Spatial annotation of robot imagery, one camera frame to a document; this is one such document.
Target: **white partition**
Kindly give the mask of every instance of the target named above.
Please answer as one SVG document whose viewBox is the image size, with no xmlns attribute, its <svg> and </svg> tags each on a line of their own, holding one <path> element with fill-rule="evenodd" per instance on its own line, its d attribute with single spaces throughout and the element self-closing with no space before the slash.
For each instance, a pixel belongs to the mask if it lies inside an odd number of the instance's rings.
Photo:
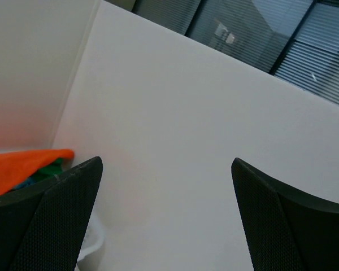
<svg viewBox="0 0 339 271">
<path fill-rule="evenodd" d="M 97 0 L 0 0 L 0 149 L 49 147 Z"/>
<path fill-rule="evenodd" d="M 252 270 L 235 157 L 339 202 L 339 107 L 105 2 L 54 147 L 103 159 L 101 271 Z"/>
</svg>

